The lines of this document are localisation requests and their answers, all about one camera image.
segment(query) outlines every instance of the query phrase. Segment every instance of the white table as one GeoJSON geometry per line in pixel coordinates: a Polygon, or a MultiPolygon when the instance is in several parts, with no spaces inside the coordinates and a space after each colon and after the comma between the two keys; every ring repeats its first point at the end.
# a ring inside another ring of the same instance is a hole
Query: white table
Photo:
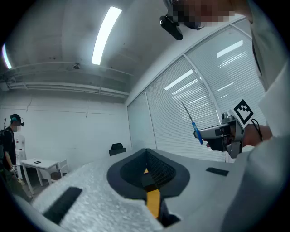
{"type": "Polygon", "coordinates": [[[45,160],[45,159],[34,158],[34,159],[21,160],[20,163],[23,166],[23,171],[24,171],[24,174],[25,174],[25,178],[26,178],[28,187],[29,187],[29,189],[30,189],[32,194],[34,194],[34,192],[33,192],[33,189],[31,187],[31,184],[30,184],[30,181],[29,181],[29,178],[28,178],[28,175],[27,175],[26,167],[27,168],[35,168],[36,169],[37,175],[38,175],[38,179],[39,179],[39,182],[40,182],[41,186],[43,186],[43,183],[42,183],[42,179],[41,179],[41,175],[40,175],[40,171],[39,170],[44,170],[45,172],[47,172],[47,174],[49,176],[48,177],[48,182],[49,182],[49,184],[51,184],[52,182],[51,182],[51,178],[50,178],[50,174],[49,174],[48,170],[50,168],[52,168],[53,166],[56,166],[56,168],[58,168],[58,161],[55,161],[55,160],[45,160]]]}

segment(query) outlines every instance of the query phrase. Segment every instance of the chair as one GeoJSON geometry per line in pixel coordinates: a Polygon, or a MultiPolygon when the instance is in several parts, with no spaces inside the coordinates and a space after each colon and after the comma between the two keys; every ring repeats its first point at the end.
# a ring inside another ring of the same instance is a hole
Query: chair
{"type": "Polygon", "coordinates": [[[126,152],[126,151],[127,150],[125,147],[123,147],[122,143],[115,143],[115,144],[112,144],[112,149],[109,150],[109,154],[110,156],[112,156],[112,155],[116,155],[116,154],[126,152]]]}
{"type": "Polygon", "coordinates": [[[51,181],[55,182],[61,179],[63,176],[65,176],[68,173],[68,162],[67,160],[63,160],[58,163],[58,172],[51,173],[51,181]]]}

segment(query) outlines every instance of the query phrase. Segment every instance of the black chair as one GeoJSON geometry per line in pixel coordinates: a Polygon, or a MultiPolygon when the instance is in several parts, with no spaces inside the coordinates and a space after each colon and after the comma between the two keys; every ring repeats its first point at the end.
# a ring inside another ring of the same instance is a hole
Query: black chair
{"type": "Polygon", "coordinates": [[[112,156],[112,155],[116,155],[116,154],[126,152],[126,151],[127,150],[125,147],[123,147],[122,143],[115,143],[115,144],[112,144],[112,149],[109,150],[109,154],[110,156],[112,156]]]}

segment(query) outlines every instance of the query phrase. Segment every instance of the ceiling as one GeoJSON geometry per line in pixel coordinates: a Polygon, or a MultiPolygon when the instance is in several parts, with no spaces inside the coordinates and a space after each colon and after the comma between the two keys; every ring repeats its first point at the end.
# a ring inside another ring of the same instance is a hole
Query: ceiling
{"type": "Polygon", "coordinates": [[[163,0],[39,0],[6,41],[12,69],[4,80],[67,82],[129,92],[130,78],[174,40],[160,26],[163,0]],[[102,56],[92,64],[98,31],[111,6],[122,9],[102,56]],[[79,63],[79,69],[73,67],[79,63]]]}

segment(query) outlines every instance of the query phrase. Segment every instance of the white wall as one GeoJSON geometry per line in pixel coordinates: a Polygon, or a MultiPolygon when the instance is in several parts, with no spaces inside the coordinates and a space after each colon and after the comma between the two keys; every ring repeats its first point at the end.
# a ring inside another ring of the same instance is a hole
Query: white wall
{"type": "Polygon", "coordinates": [[[73,170],[109,156],[113,143],[122,143],[131,150],[123,101],[78,92],[4,92],[0,128],[5,118],[8,126],[10,115],[19,114],[25,121],[20,133],[25,136],[27,159],[67,159],[73,170]]]}
{"type": "Polygon", "coordinates": [[[235,16],[230,17],[228,22],[214,23],[212,26],[206,26],[199,31],[192,30],[183,26],[183,40],[174,40],[173,43],[168,46],[168,48],[162,54],[160,54],[160,56],[150,65],[150,67],[145,72],[142,74],[138,74],[138,72],[136,72],[136,75],[131,78],[131,92],[125,102],[125,105],[129,105],[160,72],[162,72],[170,65],[170,63],[172,63],[177,57],[187,51],[194,44],[202,41],[208,35],[218,31],[222,26],[241,18],[243,18],[241,15],[236,14],[235,16]]]}

